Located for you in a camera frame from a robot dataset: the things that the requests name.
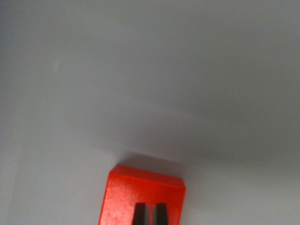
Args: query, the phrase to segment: red block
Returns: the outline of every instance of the red block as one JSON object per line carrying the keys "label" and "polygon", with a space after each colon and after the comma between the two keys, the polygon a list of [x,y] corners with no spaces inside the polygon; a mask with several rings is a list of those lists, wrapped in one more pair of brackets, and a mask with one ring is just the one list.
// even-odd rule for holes
{"label": "red block", "polygon": [[179,225],[185,191],[180,178],[117,165],[108,175],[99,225],[131,225],[136,203],[166,203],[169,225]]}

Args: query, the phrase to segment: red toy part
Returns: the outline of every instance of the red toy part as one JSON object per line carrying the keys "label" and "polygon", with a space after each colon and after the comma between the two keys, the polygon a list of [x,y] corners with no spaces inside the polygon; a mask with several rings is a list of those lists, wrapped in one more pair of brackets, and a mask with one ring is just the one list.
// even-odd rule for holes
{"label": "red toy part", "polygon": [[182,179],[117,165],[108,175],[99,225],[131,225],[136,203],[166,203],[169,225],[179,225],[185,191]]}

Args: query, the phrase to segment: red plastic object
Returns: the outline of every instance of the red plastic object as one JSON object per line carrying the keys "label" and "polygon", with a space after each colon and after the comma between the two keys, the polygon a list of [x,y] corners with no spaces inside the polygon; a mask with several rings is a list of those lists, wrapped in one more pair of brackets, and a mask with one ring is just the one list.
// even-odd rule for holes
{"label": "red plastic object", "polygon": [[108,175],[99,225],[131,225],[136,203],[166,203],[169,225],[179,225],[185,191],[180,178],[117,165]]}

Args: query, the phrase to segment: red plastic piece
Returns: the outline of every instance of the red plastic piece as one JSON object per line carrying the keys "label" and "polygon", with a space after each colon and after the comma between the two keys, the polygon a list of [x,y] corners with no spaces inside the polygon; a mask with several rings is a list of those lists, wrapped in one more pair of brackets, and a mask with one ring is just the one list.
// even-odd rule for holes
{"label": "red plastic piece", "polygon": [[169,225],[179,225],[185,192],[180,178],[117,165],[108,175],[99,225],[131,225],[136,203],[166,203]]}

